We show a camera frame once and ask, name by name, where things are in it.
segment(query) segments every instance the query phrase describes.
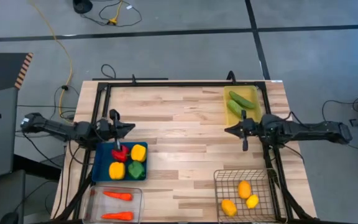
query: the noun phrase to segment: yellow tray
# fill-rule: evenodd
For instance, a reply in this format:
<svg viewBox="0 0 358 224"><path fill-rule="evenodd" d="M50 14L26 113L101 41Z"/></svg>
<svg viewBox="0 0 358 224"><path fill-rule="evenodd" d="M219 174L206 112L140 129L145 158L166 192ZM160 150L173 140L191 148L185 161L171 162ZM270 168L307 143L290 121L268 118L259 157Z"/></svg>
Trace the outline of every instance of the yellow tray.
<svg viewBox="0 0 358 224"><path fill-rule="evenodd" d="M255 86L225 86L223 88L223 97L224 97L224 113L226 115L226 125L233 126L237 124L240 120L228 107L227 102L232 98L229 95L229 92L233 91L238 95L244 97L246 100L251 101L255 104L254 109L244 108L247 112L247 118L254 119L255 122L260 122L262 119L262 111L260 109L259 97L257 89Z"/></svg>

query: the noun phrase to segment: clear plastic container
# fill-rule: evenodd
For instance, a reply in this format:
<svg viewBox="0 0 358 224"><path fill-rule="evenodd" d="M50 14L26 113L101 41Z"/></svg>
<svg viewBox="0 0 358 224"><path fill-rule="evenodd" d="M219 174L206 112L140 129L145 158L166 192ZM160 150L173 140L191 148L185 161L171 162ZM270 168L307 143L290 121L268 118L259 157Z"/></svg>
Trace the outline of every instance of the clear plastic container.
<svg viewBox="0 0 358 224"><path fill-rule="evenodd" d="M103 192L130 193L132 201L125 201L118 198L108 197ZM125 187L92 186L88 191L88 200L85 202L86 210L83 215L83 223L140 223L144 198L141 189ZM133 212L132 221L107 220L101 218L107 213Z"/></svg>

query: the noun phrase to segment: orange and black striped tape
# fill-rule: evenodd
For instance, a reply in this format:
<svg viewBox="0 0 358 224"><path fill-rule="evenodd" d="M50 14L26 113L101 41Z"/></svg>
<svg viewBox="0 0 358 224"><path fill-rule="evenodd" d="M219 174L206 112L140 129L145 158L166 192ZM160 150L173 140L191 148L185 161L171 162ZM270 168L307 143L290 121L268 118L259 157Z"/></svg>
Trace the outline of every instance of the orange and black striped tape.
<svg viewBox="0 0 358 224"><path fill-rule="evenodd" d="M22 67L19 71L19 75L17 76L16 82L15 82L15 86L18 90L20 90L20 88L22 87L23 81L24 81L24 77L25 77L25 73L27 72L27 70L29 69L31 60L32 60L32 56L33 53L28 53L25 56L24 62L22 64Z"/></svg>

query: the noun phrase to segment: blue tray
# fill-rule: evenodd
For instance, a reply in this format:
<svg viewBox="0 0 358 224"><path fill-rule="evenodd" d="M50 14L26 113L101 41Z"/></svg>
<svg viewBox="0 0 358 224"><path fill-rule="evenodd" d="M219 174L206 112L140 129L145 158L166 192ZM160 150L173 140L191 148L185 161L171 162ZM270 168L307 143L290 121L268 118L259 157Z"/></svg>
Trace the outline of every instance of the blue tray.
<svg viewBox="0 0 358 224"><path fill-rule="evenodd" d="M132 151L132 147L136 144L146 147L146 160L142 163L145 175L140 179L133 179L128 173L128 166L133 162L131 155L128 156L128 160L125 162L125 176L122 180L145 180L147 175L147 143L146 142L122 142L122 145L128 147L129 153ZM109 175L109 167L112 162L117 162L112 155L111 150L114 147L113 142L99 143L96 146L96 155L94 158L94 166L92 172L92 180L94 182L112 182L122 180L112 180Z"/></svg>

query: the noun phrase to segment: green bell pepper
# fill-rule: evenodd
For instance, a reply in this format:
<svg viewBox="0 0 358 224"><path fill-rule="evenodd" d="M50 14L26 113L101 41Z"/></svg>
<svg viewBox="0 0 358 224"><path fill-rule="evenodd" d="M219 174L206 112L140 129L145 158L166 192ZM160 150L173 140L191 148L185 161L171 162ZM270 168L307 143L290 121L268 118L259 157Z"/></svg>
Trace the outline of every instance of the green bell pepper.
<svg viewBox="0 0 358 224"><path fill-rule="evenodd" d="M142 163L140 163L139 161L134 161L131 164L129 164L128 172L129 175L136 180L140 179L141 177L144 177L145 175L144 167Z"/></svg>

